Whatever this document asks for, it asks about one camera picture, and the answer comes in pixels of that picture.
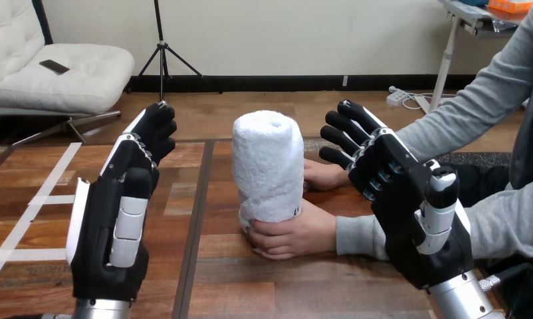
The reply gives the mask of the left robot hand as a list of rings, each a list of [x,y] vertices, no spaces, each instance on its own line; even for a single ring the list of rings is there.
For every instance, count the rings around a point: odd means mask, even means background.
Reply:
[[[146,277],[143,243],[158,165],[174,148],[174,109],[164,100],[144,110],[118,136],[96,179],[79,179],[66,241],[73,296],[133,302]]]

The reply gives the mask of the person's hand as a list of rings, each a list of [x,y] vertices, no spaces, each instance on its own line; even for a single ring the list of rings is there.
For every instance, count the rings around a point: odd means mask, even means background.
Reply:
[[[329,191],[349,184],[347,171],[339,165],[304,160],[304,192]]]
[[[274,261],[334,253],[336,216],[304,199],[299,215],[276,223],[251,221],[247,235],[254,252]]]

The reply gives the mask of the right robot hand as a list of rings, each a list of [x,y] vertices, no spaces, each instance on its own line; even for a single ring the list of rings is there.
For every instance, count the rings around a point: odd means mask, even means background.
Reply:
[[[395,132],[350,100],[325,117],[320,157],[344,169],[371,203],[385,253],[415,288],[426,289],[474,267],[470,225],[455,170],[420,163]]]

